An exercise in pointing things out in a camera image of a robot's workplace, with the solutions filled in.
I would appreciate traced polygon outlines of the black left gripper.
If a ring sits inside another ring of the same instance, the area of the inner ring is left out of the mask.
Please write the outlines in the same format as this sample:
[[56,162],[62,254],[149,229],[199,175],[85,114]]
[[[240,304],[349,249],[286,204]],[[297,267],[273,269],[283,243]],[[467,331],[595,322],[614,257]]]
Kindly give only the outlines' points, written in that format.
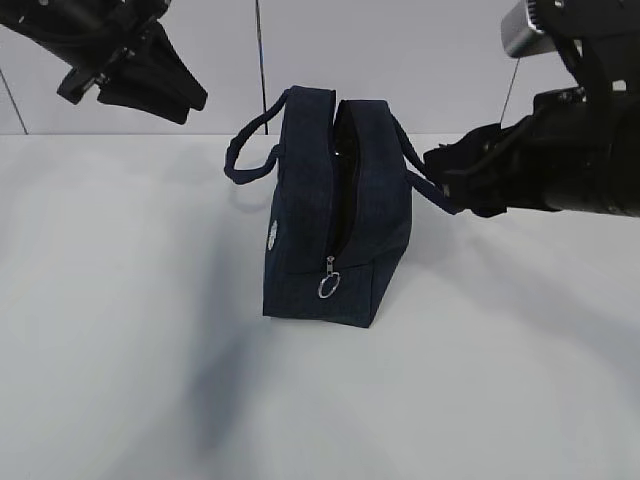
[[125,66],[100,87],[98,101],[184,124],[191,110],[202,111],[208,93],[183,63],[164,27],[163,1],[58,1],[61,34],[68,40],[56,55],[71,66],[57,93],[77,104],[104,71],[141,33],[134,65]]

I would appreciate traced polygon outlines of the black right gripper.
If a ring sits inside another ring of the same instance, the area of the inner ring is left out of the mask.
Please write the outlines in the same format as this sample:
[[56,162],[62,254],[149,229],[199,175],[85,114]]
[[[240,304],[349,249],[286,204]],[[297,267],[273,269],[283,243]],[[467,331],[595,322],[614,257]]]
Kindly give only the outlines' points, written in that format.
[[614,90],[539,93],[530,124],[478,127],[425,152],[425,172],[442,175],[445,197],[481,218],[512,208],[616,213],[607,170],[617,106]]

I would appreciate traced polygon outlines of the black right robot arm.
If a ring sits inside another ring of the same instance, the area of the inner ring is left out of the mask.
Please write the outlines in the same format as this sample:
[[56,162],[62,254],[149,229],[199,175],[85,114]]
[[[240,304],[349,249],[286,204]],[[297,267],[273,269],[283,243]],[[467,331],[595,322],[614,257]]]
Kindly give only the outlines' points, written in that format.
[[423,195],[482,218],[511,208],[639,213],[639,5],[519,1],[503,17],[514,59],[556,53],[575,80],[539,93],[531,114],[489,124],[423,156]]

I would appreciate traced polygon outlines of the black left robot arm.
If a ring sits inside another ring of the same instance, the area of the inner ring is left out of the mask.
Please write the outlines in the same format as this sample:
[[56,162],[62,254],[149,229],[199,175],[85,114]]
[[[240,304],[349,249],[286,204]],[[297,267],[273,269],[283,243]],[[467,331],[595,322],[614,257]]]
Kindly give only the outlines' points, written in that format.
[[97,101],[183,125],[208,92],[172,45],[160,19],[169,1],[3,1],[1,25],[70,66],[57,94]]

